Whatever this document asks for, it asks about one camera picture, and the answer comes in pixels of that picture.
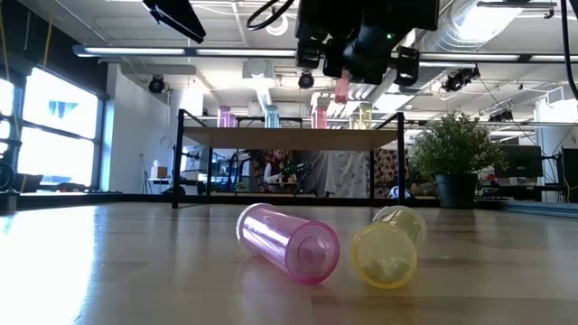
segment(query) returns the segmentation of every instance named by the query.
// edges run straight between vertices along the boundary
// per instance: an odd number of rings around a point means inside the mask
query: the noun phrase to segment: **purple cup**
[[[241,212],[237,239],[303,284],[327,279],[340,258],[340,243],[331,227],[265,203]]]

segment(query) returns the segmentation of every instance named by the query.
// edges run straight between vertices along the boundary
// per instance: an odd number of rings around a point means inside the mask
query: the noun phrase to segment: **wooden shelf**
[[[371,151],[396,140],[391,130],[185,127],[192,141],[223,149]]]

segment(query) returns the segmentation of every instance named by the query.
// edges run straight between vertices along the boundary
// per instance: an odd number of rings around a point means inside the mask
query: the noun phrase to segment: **cable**
[[[46,68],[46,63],[48,62],[48,52],[51,48],[51,37],[52,37],[52,22],[54,21],[54,4],[56,0],[52,0],[51,6],[51,18],[48,22],[48,34],[46,35],[46,46],[44,47],[44,61],[42,62],[42,66]]]
[[[289,7],[293,4],[294,0],[286,0],[286,2],[279,10],[274,9],[271,16],[265,19],[262,23],[252,24],[259,15],[261,15],[265,10],[269,9],[272,5],[278,2],[279,0],[270,0],[268,3],[264,4],[262,7],[257,9],[253,14],[251,14],[249,19],[247,20],[247,29],[249,31],[259,31],[266,28],[268,25],[276,21],[282,14],[284,14],[287,11],[287,9],[289,9]]]
[[[216,10],[216,9],[204,6],[204,5],[195,5],[194,7],[204,9],[204,10],[210,11],[210,12],[215,13],[215,14],[224,14],[224,15],[232,15],[232,16],[250,16],[251,15],[251,14],[242,14],[242,13],[235,14],[235,13],[222,12],[220,10]],[[283,16],[297,19],[297,14],[283,14]]]
[[[484,80],[481,79],[481,77],[478,77],[478,80],[481,82],[481,84],[484,86],[484,88],[488,91],[488,94],[494,99],[494,101],[496,102],[496,104],[498,105],[499,108],[504,109],[504,107],[499,103],[498,99],[494,96],[494,94],[491,93],[491,90],[489,90],[488,86],[486,86],[486,83],[484,82]],[[524,131],[524,129],[522,129],[522,127],[520,127],[520,125],[518,123],[516,123],[516,121],[514,121],[514,119],[512,118],[512,122],[514,123],[515,126],[517,126],[518,129],[520,129],[520,131],[522,131],[522,133],[524,134],[524,136],[530,140],[532,142],[532,144],[534,144],[537,147],[540,147],[536,141],[532,140],[532,138],[526,133],[526,131]],[[545,154],[544,150],[542,150],[542,147],[540,147],[540,151],[542,152],[542,154],[544,156],[547,156],[547,154]],[[552,163],[548,160],[548,164],[550,165],[550,172],[552,172],[552,175],[554,176],[554,167],[552,167]]]
[[[4,34],[4,21],[2,20],[2,6],[0,3],[0,37],[2,37],[2,54],[4,55],[4,67],[6,69],[6,80],[10,82],[10,68],[8,68],[8,51],[6,50],[6,36]]]
[[[568,4],[566,3],[567,0],[560,1],[560,6],[562,10],[562,43],[564,45],[564,67],[566,69],[566,77],[568,78],[568,86],[570,86],[570,90],[574,95],[574,98],[578,98],[578,88],[574,83],[574,76],[572,73],[572,62],[570,61],[570,37],[568,36]],[[560,145],[566,140],[566,137],[572,132],[572,130],[578,125],[578,120],[574,121],[568,132],[560,140],[560,143],[555,147],[552,151],[552,155],[558,150]]]

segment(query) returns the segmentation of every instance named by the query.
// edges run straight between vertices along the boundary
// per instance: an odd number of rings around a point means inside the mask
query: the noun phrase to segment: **table surface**
[[[117,203],[0,217],[0,324],[575,324],[578,220],[419,209],[411,282],[363,283],[354,234],[376,209],[282,207],[333,227],[340,261],[293,283],[235,236],[244,206]]]
[[[391,130],[185,127],[184,135],[212,148],[371,151],[396,140]]]

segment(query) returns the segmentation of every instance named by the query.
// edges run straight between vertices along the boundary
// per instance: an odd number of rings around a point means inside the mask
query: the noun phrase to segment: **white wall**
[[[144,178],[140,154],[148,172],[154,160],[171,167],[176,133],[170,126],[171,109],[124,76],[116,64],[108,67],[107,93],[101,187],[140,193]]]
[[[578,119],[577,102],[575,99],[567,99],[547,105],[545,99],[541,99],[536,102],[535,116],[537,122],[572,123]],[[575,127],[549,126],[536,129],[537,142],[542,147],[543,154],[548,156],[560,153],[562,148],[578,148],[577,138],[578,129]],[[547,182],[558,181],[555,163],[552,160],[547,160],[543,161],[543,165]],[[543,192],[542,199],[546,202],[556,202],[556,193]]]

